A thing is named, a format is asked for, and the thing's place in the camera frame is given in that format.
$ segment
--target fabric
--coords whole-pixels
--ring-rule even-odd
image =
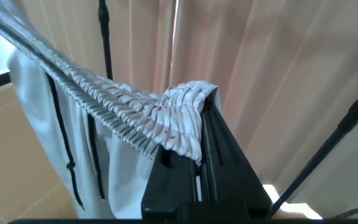
[[[0,0],[0,34],[19,49],[9,60],[16,95],[80,218],[141,218],[160,145],[200,164],[200,112],[209,96],[220,109],[217,86],[194,81],[159,95],[98,77],[53,48],[9,1]]]

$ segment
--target bright light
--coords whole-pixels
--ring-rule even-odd
[[[266,190],[272,202],[276,202],[279,198],[278,193],[273,185],[271,184],[264,184],[264,189]],[[313,211],[306,203],[286,203],[284,202],[283,205],[280,207],[281,210],[284,212],[295,212],[295,213],[302,213],[307,218],[314,219],[314,220],[322,220],[323,218],[317,214],[317,212]]]

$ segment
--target beige curtain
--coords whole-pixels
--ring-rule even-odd
[[[218,85],[231,131],[279,191],[358,98],[358,1],[106,2],[114,80],[156,92]],[[18,3],[57,48],[105,76],[97,1]]]

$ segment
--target black rod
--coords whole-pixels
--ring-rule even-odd
[[[112,80],[110,40],[109,40],[109,10],[105,0],[99,0],[98,17],[103,38],[104,62],[106,64],[107,78]]]
[[[334,149],[336,144],[350,132],[358,124],[358,99],[349,108],[347,114],[341,122],[338,124],[335,131],[324,142],[324,144],[318,149],[316,154],[309,160],[304,166],[302,171],[298,174],[295,180],[290,186],[284,190],[280,195],[280,198],[270,207],[267,218],[272,217],[274,213],[281,207],[281,205],[287,201],[292,193],[305,181],[305,179],[314,171],[314,169],[320,164],[320,162]]]

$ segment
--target ruffled fabric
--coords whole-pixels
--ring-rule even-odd
[[[10,1],[0,0],[0,34],[89,114],[145,156],[153,159],[161,144],[201,163],[200,112],[209,95],[220,109],[217,86],[193,81],[159,95],[99,77],[52,47]]]

